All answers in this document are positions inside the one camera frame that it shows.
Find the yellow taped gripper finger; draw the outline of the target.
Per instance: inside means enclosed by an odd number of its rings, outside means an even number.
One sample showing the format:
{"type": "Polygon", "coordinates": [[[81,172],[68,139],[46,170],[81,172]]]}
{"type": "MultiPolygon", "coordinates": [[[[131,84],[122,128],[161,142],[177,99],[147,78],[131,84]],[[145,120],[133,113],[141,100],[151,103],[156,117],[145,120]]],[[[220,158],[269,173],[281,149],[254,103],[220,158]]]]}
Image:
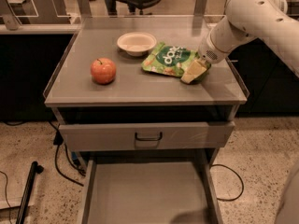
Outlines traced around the yellow taped gripper finger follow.
{"type": "Polygon", "coordinates": [[[190,84],[201,75],[203,75],[208,69],[208,63],[206,60],[197,59],[193,60],[188,68],[185,70],[183,76],[181,77],[181,81],[190,84]]]}

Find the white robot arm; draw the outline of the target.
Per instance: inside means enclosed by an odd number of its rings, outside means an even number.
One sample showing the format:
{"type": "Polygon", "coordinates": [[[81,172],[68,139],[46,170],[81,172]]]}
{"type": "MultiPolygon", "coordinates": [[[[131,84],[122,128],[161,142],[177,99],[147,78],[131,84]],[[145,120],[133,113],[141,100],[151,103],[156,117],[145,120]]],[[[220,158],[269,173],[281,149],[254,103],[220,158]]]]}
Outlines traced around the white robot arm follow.
{"type": "MultiPolygon", "coordinates": [[[[199,54],[218,63],[251,38],[260,38],[294,73],[298,72],[298,22],[276,0],[226,0],[224,18],[200,40],[199,54]]],[[[249,190],[222,201],[224,224],[299,224],[299,121],[240,119],[233,133],[243,141],[233,162],[246,171],[249,190]]]]}

